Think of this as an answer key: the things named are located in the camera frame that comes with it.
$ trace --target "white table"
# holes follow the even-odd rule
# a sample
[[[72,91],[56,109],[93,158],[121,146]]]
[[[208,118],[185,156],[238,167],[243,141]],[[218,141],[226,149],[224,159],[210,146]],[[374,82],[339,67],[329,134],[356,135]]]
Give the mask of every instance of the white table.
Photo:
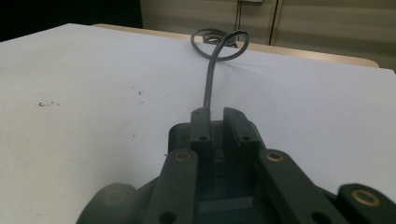
[[[207,63],[187,40],[74,24],[0,43],[0,222],[74,223],[101,187],[156,177]],[[396,201],[395,99],[390,70],[247,51],[217,65],[212,119],[239,109],[318,186]]]

